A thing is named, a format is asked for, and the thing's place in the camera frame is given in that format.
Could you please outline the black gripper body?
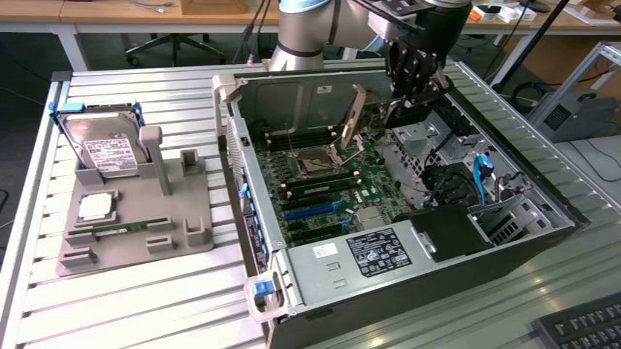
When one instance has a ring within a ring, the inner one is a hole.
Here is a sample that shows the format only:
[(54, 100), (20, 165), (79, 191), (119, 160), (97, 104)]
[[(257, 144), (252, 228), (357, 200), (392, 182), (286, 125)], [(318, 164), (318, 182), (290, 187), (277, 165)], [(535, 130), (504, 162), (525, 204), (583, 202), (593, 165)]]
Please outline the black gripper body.
[(414, 24), (421, 30), (405, 38), (416, 49), (436, 54), (438, 60), (457, 43), (473, 9), (472, 1), (417, 1), (428, 8), (417, 13)]

